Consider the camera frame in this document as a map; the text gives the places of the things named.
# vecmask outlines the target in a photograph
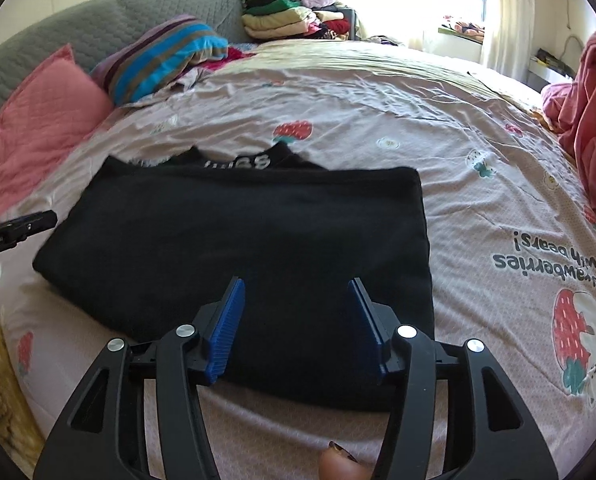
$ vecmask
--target strawberry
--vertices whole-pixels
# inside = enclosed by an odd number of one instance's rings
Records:
[[[311,135],[313,124],[309,121],[295,121],[293,123],[284,123],[273,131],[275,138],[288,137],[291,140],[304,140]]]
[[[18,342],[18,371],[21,375],[27,375],[29,372],[29,362],[31,361],[31,343],[34,340],[33,332],[27,332]]]
[[[589,224],[596,230],[596,215],[589,206],[584,206],[584,217],[589,221]]]
[[[573,292],[564,288],[553,306],[553,345],[564,386],[573,395],[582,392],[591,356],[580,341],[582,332],[586,332],[584,315],[575,309]]]
[[[510,132],[512,134],[516,134],[518,137],[524,137],[524,134],[522,133],[522,130],[519,129],[514,124],[506,124],[504,126],[504,129],[507,130],[507,132]]]

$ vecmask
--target pink bedding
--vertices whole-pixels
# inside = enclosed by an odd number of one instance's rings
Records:
[[[45,59],[0,109],[0,215],[27,196],[112,111],[70,45]]]
[[[542,98],[546,116],[560,133],[561,146],[575,158],[596,214],[596,33],[582,54],[575,82],[547,86]]]

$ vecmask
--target bed sheet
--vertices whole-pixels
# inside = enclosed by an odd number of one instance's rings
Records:
[[[163,160],[196,144],[226,160],[283,138],[331,170],[412,166],[423,183],[437,338],[491,348],[564,477],[596,438],[596,218],[575,168],[534,119],[444,60],[313,43],[303,53],[265,46],[165,102],[119,110],[7,217],[52,208],[65,218],[110,153]],[[0,254],[0,322],[45,434],[116,335],[33,272],[47,235]],[[149,388],[149,460],[162,476]],[[223,480],[316,478],[329,440],[371,465],[387,422],[220,381],[200,398]],[[430,476],[442,465],[446,410],[440,388]]]

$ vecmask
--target folded black shirt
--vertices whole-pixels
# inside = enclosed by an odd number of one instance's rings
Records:
[[[154,167],[108,157],[34,268],[139,342],[191,322],[239,276],[246,304],[227,380],[322,406],[386,411],[393,390],[367,382],[356,356],[371,342],[350,336],[345,299],[349,280],[360,277],[373,301],[433,336],[419,176],[411,168],[306,169],[299,157],[278,168],[287,163],[280,150],[288,148],[246,156],[247,169],[196,149]],[[274,163],[262,168],[264,155]]]

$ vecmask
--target fingernail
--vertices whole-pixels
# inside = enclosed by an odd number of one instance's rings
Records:
[[[351,453],[349,453],[341,445],[335,443],[333,440],[329,441],[329,447],[331,449],[333,449],[335,452],[337,452],[338,455],[344,456],[345,458],[348,458],[349,460],[353,460],[355,463],[358,463],[358,461],[355,459],[355,457]]]

